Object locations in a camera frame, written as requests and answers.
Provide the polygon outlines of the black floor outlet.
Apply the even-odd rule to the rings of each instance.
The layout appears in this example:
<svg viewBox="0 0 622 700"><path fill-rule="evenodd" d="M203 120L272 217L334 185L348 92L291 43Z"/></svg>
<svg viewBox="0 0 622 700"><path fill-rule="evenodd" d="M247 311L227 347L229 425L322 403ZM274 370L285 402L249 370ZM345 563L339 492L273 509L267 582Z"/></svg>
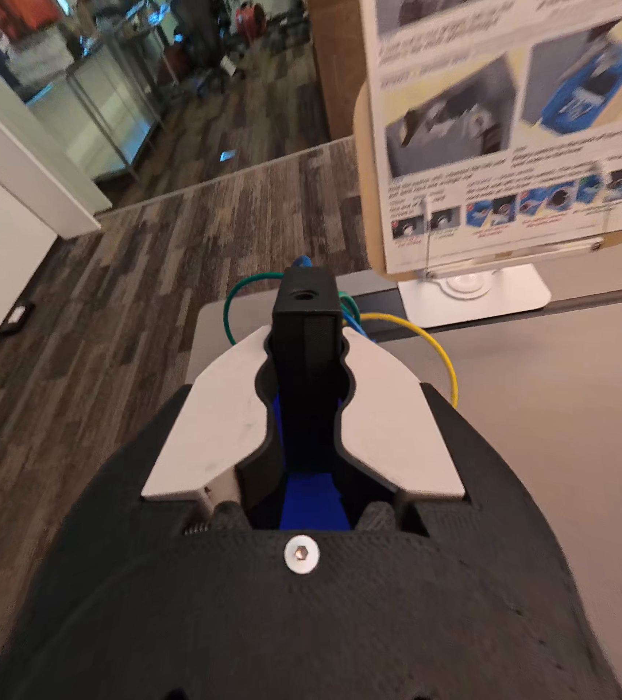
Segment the black floor outlet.
<svg viewBox="0 0 622 700"><path fill-rule="evenodd" d="M31 300L20 299L15 302L0 324L0 337L9 337L21 332L34 310L35 303Z"/></svg>

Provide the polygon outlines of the printed instruction sheet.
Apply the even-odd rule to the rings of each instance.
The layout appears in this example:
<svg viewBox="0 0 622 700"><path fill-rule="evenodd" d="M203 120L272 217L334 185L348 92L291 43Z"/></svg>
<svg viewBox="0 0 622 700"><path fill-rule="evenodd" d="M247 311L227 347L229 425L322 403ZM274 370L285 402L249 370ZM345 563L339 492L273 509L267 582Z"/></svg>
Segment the printed instruction sheet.
<svg viewBox="0 0 622 700"><path fill-rule="evenodd" d="M622 231L622 1L361 1L385 268Z"/></svg>

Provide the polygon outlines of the red machine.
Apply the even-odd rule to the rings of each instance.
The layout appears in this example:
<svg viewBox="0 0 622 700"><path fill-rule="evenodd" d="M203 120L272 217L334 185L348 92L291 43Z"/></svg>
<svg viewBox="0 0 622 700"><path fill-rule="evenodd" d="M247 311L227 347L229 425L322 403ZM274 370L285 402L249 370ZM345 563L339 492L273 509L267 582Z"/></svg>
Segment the red machine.
<svg viewBox="0 0 622 700"><path fill-rule="evenodd" d="M238 34L252 44L262 38L267 30L267 16L263 6L256 1L243 1L236 9L235 24Z"/></svg>

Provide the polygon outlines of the wooden backing board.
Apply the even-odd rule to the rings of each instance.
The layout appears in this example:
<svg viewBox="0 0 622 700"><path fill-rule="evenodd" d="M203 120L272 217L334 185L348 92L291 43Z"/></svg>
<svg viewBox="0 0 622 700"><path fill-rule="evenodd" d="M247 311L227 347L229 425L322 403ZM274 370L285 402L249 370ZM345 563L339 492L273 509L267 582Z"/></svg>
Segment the wooden backing board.
<svg viewBox="0 0 622 700"><path fill-rule="evenodd" d="M356 146L356 159L359 178L361 215L365 230L366 250L370 268L391 283L409 281L421 276L420 272L409 271L389 274L386 271L385 244L382 232L382 217L379 203L378 181L375 163L375 148L372 136L372 119L368 86L363 83L359 89L353 116L353 133ZM577 255L597 253L622 244L622 230L603 234L598 244L584 244Z"/></svg>

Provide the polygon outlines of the glass display cabinet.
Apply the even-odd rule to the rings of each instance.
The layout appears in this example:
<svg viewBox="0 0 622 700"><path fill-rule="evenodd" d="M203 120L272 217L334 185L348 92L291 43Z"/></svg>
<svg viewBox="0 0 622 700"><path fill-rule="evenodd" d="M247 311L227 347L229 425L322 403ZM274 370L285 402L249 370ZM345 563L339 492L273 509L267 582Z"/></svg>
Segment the glass display cabinet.
<svg viewBox="0 0 622 700"><path fill-rule="evenodd" d="M162 43L123 22L26 102L47 133L95 183L129 174L163 126Z"/></svg>

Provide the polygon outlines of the black office chair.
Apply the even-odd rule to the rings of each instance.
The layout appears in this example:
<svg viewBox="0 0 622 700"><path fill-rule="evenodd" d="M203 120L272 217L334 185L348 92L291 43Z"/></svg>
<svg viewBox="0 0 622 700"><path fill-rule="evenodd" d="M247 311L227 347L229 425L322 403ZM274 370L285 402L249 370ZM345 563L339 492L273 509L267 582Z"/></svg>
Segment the black office chair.
<svg viewBox="0 0 622 700"><path fill-rule="evenodd" d="M193 67L193 77L185 84L196 98L209 94L214 84L224 92L227 82L247 78L246 71L226 51L210 1L172 1L171 12Z"/></svg>

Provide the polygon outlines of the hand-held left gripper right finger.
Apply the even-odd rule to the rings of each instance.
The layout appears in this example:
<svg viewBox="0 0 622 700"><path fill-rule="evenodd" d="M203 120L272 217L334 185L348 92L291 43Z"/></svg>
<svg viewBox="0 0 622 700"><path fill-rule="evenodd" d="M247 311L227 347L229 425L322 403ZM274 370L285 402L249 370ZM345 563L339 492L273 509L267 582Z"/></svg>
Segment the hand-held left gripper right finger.
<svg viewBox="0 0 622 700"><path fill-rule="evenodd" d="M342 332L350 392L339 440L349 461L405 499L462 499L465 487L418 377L354 329Z"/></svg>

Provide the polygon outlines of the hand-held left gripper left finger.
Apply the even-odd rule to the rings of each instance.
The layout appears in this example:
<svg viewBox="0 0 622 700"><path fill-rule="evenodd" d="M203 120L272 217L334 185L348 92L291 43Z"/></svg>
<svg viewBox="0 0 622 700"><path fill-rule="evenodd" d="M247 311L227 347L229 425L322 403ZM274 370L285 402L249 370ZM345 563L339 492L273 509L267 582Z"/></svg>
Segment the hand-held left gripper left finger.
<svg viewBox="0 0 622 700"><path fill-rule="evenodd" d="M147 501L236 501L254 508L279 487L279 394L262 326L196 378L143 486Z"/></svg>

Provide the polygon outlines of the white stand base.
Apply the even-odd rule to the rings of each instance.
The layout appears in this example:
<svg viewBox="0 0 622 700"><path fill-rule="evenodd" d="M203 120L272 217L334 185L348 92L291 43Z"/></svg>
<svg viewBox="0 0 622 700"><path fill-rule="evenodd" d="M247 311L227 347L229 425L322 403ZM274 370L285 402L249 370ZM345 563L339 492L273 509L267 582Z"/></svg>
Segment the white stand base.
<svg viewBox="0 0 622 700"><path fill-rule="evenodd" d="M398 291L406 319L424 329L536 311L552 299L531 264L401 281Z"/></svg>

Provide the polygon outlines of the blue plastic bin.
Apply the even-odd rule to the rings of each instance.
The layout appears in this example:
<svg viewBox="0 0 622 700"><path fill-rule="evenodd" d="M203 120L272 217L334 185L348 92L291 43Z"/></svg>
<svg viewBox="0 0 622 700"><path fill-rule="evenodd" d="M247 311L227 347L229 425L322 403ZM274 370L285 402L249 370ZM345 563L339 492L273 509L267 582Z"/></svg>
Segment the blue plastic bin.
<svg viewBox="0 0 622 700"><path fill-rule="evenodd" d="M335 445L337 400L280 390L273 408L283 456L282 530L351 530Z"/></svg>

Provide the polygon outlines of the brown cardboard box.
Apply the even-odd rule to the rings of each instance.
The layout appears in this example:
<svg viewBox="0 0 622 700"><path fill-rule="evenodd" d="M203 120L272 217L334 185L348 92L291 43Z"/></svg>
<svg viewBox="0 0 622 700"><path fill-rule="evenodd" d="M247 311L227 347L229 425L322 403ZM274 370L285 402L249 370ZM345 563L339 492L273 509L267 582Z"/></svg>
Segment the brown cardboard box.
<svg viewBox="0 0 622 700"><path fill-rule="evenodd" d="M307 1L315 63L331 140L352 135L356 100L366 81L359 1Z"/></svg>

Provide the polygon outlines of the black ethernet switch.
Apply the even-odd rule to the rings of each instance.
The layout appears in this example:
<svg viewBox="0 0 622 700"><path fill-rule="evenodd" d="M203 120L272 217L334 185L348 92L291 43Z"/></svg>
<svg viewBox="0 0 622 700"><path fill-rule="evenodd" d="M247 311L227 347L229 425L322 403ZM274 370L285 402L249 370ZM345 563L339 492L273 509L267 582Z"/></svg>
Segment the black ethernet switch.
<svg viewBox="0 0 622 700"><path fill-rule="evenodd" d="M346 383L341 331L333 274L323 267L288 267L272 310L270 350L292 473L331 474L336 466L335 417Z"/></svg>

